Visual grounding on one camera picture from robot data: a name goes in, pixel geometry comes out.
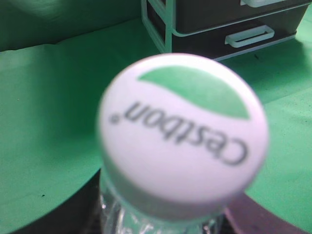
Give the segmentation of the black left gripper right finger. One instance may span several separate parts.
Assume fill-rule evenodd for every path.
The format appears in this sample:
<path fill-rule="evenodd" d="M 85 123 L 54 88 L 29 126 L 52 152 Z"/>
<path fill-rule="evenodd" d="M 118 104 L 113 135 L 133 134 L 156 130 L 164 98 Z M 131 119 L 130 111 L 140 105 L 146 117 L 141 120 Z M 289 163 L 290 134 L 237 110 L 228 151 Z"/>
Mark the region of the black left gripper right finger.
<path fill-rule="evenodd" d="M 307 232 L 274 215 L 245 193 L 224 211 L 237 234 L 306 234 Z"/>

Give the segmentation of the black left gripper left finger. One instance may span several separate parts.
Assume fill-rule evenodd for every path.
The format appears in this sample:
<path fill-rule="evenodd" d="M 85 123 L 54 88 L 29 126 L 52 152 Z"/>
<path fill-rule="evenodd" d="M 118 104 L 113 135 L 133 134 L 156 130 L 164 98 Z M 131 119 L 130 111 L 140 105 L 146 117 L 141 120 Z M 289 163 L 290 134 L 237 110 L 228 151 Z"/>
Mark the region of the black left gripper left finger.
<path fill-rule="evenodd" d="M 55 209 L 14 234 L 84 234 L 99 211 L 98 170 L 76 193 Z"/>

